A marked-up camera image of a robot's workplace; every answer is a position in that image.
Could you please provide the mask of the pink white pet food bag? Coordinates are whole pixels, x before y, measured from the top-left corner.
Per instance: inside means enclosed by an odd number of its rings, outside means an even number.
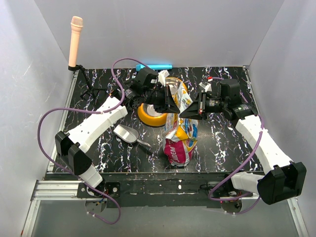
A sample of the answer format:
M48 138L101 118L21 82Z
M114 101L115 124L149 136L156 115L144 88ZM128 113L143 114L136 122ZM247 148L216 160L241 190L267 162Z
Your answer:
M184 167L191 161L198 141L199 121L180 118L179 114L167 114L162 148L173 166Z

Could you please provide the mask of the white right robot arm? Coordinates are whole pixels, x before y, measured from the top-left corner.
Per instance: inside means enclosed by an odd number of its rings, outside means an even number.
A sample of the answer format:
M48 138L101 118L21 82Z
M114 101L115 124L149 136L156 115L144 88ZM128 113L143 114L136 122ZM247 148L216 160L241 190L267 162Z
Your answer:
M224 180L208 192L210 200L216 200L214 192L223 187L229 196L241 190L246 194L258 194L264 203L271 205L302 193L307 169L302 162L294 162L276 144L257 110L244 103L240 96L211 96L199 93L196 100L180 113L186 119L204 119L209 113L223 113L236 123L235 129L252 147L248 158ZM253 156L259 159L264 175L242 171Z

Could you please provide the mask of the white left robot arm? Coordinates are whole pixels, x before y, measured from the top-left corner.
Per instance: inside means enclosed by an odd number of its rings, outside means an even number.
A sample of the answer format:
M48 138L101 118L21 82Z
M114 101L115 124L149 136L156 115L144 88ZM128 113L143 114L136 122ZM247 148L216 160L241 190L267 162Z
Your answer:
M113 124L125 117L129 110L142 104L153 105L158 113L176 113L178 109L168 84L157 83L154 87L117 87L105 102L77 127L55 135L57 156L70 172L88 186L93 197L101 197L105 181L86 155L91 145Z

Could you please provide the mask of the yellow double pet bowl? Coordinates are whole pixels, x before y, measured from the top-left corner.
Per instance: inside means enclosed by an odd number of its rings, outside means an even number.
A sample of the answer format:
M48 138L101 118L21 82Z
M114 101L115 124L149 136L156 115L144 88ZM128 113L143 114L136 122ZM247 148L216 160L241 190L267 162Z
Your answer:
M177 92L179 86L181 86L181 85L188 92L186 85L179 78L167 77L166 83L170 87L170 91L171 91L173 98L175 98L175 93ZM166 123L167 114L156 112L154 110L153 105L142 104L137 110L137 115L138 115L139 120L143 124L150 126L150 127L162 127Z

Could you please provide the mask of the cyan flashlight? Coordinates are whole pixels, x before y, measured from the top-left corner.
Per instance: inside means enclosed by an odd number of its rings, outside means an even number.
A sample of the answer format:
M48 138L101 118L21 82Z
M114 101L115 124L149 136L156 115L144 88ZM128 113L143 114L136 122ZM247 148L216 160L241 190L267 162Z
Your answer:
M136 65L136 71L140 71L141 69L145 68L145 65L138 64ZM149 68L155 71L161 71L161 70L171 70L173 67L169 64L160 64L160 65L148 65Z

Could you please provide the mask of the silver metal scoop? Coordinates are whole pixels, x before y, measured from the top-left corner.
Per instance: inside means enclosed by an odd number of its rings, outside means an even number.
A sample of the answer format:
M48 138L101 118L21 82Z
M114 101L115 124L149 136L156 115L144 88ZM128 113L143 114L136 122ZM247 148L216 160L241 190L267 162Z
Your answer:
M119 124L115 127L114 134L129 144L139 143L143 146L148 147L149 149L152 148L149 143L139 139L139 133L134 128Z

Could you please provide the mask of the pink microphone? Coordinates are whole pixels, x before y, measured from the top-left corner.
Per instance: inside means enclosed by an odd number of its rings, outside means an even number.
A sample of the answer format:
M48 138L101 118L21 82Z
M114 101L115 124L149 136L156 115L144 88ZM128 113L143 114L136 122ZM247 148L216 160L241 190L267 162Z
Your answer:
M76 70L79 39L82 29L83 19L78 16L73 16L71 20L71 42L68 62L68 68L70 71Z

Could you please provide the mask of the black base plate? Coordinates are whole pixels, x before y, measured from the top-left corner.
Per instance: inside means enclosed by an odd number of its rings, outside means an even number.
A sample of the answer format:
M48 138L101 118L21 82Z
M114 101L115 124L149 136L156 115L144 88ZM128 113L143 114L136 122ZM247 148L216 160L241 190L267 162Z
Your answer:
M226 172L101 173L106 183L119 184L114 199L121 207L205 206L220 208L201 187L217 184Z

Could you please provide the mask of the aluminium frame rail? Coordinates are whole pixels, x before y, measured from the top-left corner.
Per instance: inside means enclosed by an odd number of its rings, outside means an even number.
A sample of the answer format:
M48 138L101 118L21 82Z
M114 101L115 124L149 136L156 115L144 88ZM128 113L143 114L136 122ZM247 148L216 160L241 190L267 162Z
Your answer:
M67 91L67 97L65 99L65 102L61 105L61 107L69 107L70 106L70 102L74 93L74 89L75 89L75 85L77 82L77 78L78 78L78 72L71 72L71 84L69 86L69 89ZM42 146L44 146L45 144L49 144L50 145L50 157L53 160L56 160L57 157L57 153L56 153L56 146L55 146L55 134L59 131L62 130L64 128L65 125L65 121L66 121L66 117L67 117L68 112L67 111L63 111L61 112L61 116L59 117L59 125L58 128L53 130L52 134L48 134L46 131L44 131L45 128L48 128L48 126L50 125L50 123L46 120L45 123L42 124L41 126L41 144ZM38 217L38 212L40 209L40 203L41 200L36 199L34 194L36 193L36 188L38 185L39 181L44 180L45 175L47 173L51 173L54 167L54 164L49 161L49 160L45 160L47 161L47 165L45 166L45 172L44 174L36 180L35 182L35 186L32 190L32 194L31 194L31 199L30 199L30 206L29 206L29 210L28 210L28 214L24 223L24 227L23 230L20 234L21 237L31 237L32 233L33 233L33 229L36 223L36 219Z

